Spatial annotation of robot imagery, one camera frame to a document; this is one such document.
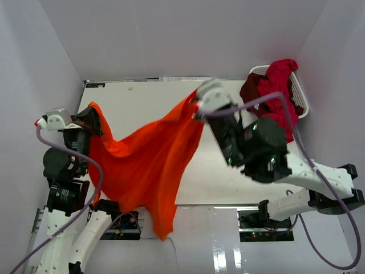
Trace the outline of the orange t shirt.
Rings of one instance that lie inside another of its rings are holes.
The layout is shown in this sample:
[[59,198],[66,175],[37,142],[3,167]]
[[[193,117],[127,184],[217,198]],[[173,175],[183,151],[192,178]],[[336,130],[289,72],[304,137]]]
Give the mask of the orange t shirt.
[[145,207],[152,216],[156,236],[164,241],[173,232],[176,196],[185,169],[198,149],[203,123],[193,117],[197,104],[193,91],[163,118],[142,126],[122,140],[115,140],[101,107],[98,114],[102,136],[93,136],[90,158],[102,168],[89,167],[94,186],[102,181],[100,194],[119,203],[123,212]]

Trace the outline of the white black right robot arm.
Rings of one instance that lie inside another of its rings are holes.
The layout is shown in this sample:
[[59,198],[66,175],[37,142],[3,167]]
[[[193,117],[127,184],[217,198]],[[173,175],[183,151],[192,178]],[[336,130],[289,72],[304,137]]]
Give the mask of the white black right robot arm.
[[285,130],[276,121],[261,117],[244,127],[234,114],[210,116],[210,112],[233,107],[229,99],[196,100],[199,118],[210,126],[228,166],[261,184],[286,183],[300,187],[294,194],[259,203],[257,219],[269,228],[289,216],[318,211],[341,215],[364,205],[364,195],[354,188],[356,168],[347,164],[339,168],[309,164],[289,153]]

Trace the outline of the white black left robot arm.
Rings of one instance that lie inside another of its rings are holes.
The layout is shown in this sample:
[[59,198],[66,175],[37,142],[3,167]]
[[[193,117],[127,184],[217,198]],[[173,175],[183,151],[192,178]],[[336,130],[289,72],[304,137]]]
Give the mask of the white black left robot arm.
[[87,199],[89,181],[81,178],[95,167],[89,157],[91,138],[103,135],[99,116],[92,107],[70,115],[54,108],[35,122],[38,139],[50,148],[43,156],[43,175],[49,193],[45,208],[47,240],[37,273],[83,273],[99,239],[106,229],[120,223],[116,202],[102,200],[92,205]]

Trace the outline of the maroon t shirt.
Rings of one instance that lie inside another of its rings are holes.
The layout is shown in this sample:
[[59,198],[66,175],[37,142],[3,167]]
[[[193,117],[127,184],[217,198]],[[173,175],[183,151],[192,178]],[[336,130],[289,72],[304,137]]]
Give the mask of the maroon t shirt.
[[[268,73],[266,75],[258,75],[251,73],[241,87],[240,96],[244,103],[247,103],[272,92],[280,91],[287,99],[291,116],[293,119],[298,119],[298,116],[303,113],[303,108],[297,106],[293,101],[291,89],[292,82],[287,75],[280,76]],[[259,103],[258,107],[248,108],[248,111],[255,114],[258,118],[264,115],[272,116],[273,118],[285,117],[283,105],[279,99]]]

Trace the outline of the pink magenta t shirt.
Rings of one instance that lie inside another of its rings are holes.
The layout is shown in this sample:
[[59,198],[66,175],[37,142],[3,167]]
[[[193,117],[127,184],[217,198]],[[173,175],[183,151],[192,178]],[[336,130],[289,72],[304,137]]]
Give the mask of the pink magenta t shirt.
[[[292,59],[283,59],[273,62],[264,78],[258,81],[257,90],[260,96],[271,94],[272,92],[281,92],[289,107],[289,113],[293,125],[296,125],[299,116],[303,114],[303,108],[297,105],[293,100],[292,81],[290,75],[298,69],[296,61]],[[292,130],[287,122],[287,117],[280,99],[272,99],[259,105],[260,116],[270,117],[275,120],[280,127],[285,130],[286,142],[294,140]]]

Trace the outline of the white perforated laundry basket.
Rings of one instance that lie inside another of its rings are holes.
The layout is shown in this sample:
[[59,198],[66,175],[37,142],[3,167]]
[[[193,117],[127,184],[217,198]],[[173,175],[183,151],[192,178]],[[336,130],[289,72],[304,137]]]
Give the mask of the white perforated laundry basket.
[[[270,67],[269,65],[255,66],[249,71],[249,73],[265,75],[269,67]],[[300,106],[303,108],[303,113],[298,116],[299,119],[302,119],[309,113],[309,105],[308,105],[307,99],[304,95],[304,92],[302,90],[302,87],[299,83],[299,80],[294,71],[291,73],[289,79],[292,82],[291,90],[293,92],[293,101],[295,102],[295,104],[297,106]]]

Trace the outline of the printed paper sheet at wall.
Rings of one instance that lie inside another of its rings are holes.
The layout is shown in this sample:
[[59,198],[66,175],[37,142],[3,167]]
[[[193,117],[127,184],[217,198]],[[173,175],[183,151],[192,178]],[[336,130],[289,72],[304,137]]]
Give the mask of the printed paper sheet at wall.
[[160,82],[171,82],[171,81],[206,81],[212,77],[205,76],[161,76],[159,77]]

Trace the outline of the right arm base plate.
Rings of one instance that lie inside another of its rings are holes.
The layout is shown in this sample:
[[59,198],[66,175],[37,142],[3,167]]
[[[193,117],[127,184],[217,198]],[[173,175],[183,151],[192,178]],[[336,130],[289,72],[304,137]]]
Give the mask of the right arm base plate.
[[237,217],[242,243],[294,241],[290,218],[284,221],[260,220],[257,211],[246,210],[237,211]]

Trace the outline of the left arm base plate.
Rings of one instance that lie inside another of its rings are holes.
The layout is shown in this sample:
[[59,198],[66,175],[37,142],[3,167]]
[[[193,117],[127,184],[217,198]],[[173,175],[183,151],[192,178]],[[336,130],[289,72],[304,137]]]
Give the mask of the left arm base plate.
[[119,217],[111,228],[102,236],[101,240],[140,240],[142,225],[139,224],[139,213],[132,211]]

